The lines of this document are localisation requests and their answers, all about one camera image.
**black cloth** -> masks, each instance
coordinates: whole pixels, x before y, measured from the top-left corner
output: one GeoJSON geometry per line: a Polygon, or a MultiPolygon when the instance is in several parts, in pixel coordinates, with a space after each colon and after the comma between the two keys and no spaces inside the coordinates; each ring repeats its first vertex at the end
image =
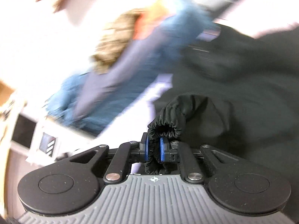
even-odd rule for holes
{"type": "Polygon", "coordinates": [[[292,186],[284,213],[299,221],[298,48],[299,28],[255,40],[221,26],[217,39],[186,49],[173,88],[154,103],[146,171],[167,170],[159,136],[210,144],[284,175],[292,186]]]}
{"type": "Polygon", "coordinates": [[[0,216],[0,224],[20,224],[20,223],[12,217],[8,217],[5,220],[0,216]]]}

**metal screw head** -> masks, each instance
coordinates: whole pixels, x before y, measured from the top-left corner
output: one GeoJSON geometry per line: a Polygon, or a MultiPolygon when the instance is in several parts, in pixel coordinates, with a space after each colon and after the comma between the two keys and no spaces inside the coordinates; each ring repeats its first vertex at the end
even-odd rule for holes
{"type": "Polygon", "coordinates": [[[202,175],[200,173],[190,173],[190,174],[188,174],[188,179],[190,179],[190,180],[201,180],[202,175]]]}
{"type": "Polygon", "coordinates": [[[108,173],[106,175],[106,179],[109,181],[116,181],[120,179],[120,175],[118,173],[108,173]]]}
{"type": "Polygon", "coordinates": [[[173,148],[173,149],[177,149],[177,148],[178,148],[178,143],[179,143],[179,141],[172,141],[172,142],[170,143],[171,148],[173,148]]]}

